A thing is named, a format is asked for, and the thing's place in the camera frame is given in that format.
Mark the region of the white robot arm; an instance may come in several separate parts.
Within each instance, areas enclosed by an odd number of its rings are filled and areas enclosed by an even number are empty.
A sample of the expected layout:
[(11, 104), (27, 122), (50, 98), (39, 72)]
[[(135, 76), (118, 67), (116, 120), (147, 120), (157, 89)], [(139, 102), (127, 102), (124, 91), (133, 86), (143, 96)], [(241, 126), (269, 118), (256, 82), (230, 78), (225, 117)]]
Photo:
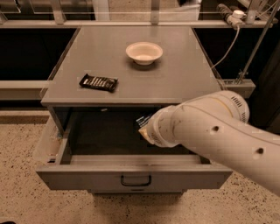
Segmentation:
[(183, 145), (280, 195), (280, 136), (248, 124), (249, 107), (233, 91), (161, 108), (139, 132), (158, 147)]

